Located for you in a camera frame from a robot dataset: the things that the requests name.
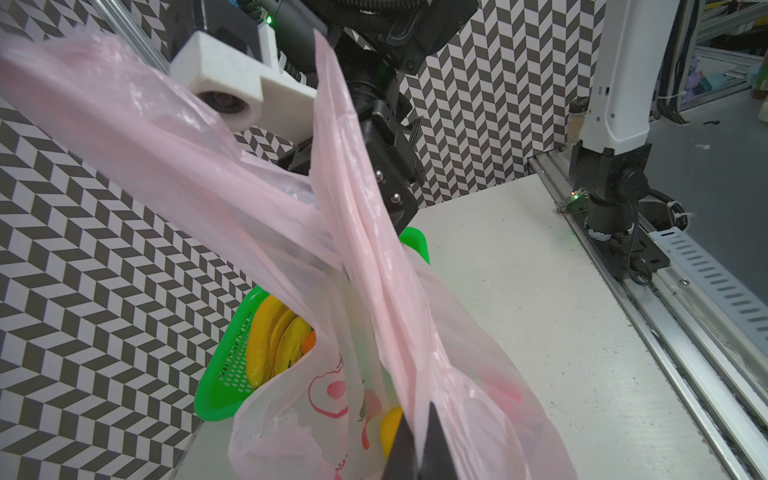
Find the banana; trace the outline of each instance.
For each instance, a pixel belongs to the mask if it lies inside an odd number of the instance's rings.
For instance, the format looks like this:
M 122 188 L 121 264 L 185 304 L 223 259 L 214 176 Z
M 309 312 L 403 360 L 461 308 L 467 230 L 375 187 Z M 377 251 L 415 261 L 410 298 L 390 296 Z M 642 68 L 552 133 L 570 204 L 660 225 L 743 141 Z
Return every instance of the banana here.
M 300 316 L 286 328 L 275 355 L 275 366 L 272 376 L 288 370 L 288 367 L 298 362 L 301 358 L 301 342 L 310 334 L 312 327 Z
M 270 378 L 264 369 L 270 349 L 270 337 L 277 320 L 287 310 L 287 306 L 270 295 L 259 305 L 259 309 L 253 315 L 245 352 L 245 371 L 248 381 L 255 389 Z
M 264 382 L 271 379 L 273 376 L 275 355 L 277 354 L 277 347 L 280 346 L 280 339 L 283 338 L 283 334 L 288 328 L 288 325 L 290 325 L 295 318 L 296 314 L 291 310 L 288 310 L 282 316 L 280 316 L 280 318 L 277 320 L 275 328 L 272 330 L 272 335 L 270 335 L 270 349 L 266 355 L 266 362 L 264 363 L 264 374 L 265 376 L 268 375 L 268 378 L 265 378 Z

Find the table surface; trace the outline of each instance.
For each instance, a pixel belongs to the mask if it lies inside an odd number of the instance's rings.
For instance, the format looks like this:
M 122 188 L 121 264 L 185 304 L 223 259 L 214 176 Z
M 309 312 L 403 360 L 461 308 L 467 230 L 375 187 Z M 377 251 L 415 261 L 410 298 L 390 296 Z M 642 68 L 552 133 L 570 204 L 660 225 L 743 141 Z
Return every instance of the table surface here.
M 420 210 L 411 225 L 544 406 L 579 478 L 727 478 L 538 177 Z M 205 422 L 177 480 L 237 478 L 231 428 Z

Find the jar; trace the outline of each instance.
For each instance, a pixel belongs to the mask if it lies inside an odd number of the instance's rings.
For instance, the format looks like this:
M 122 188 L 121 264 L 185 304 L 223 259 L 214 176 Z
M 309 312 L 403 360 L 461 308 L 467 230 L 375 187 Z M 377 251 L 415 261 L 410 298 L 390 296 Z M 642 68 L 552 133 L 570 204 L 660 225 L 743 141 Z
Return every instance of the jar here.
M 568 126 L 565 131 L 565 146 L 568 153 L 573 151 L 574 145 L 578 142 L 578 134 L 581 126 L 584 125 L 588 108 L 589 97 L 577 97 L 568 105 Z

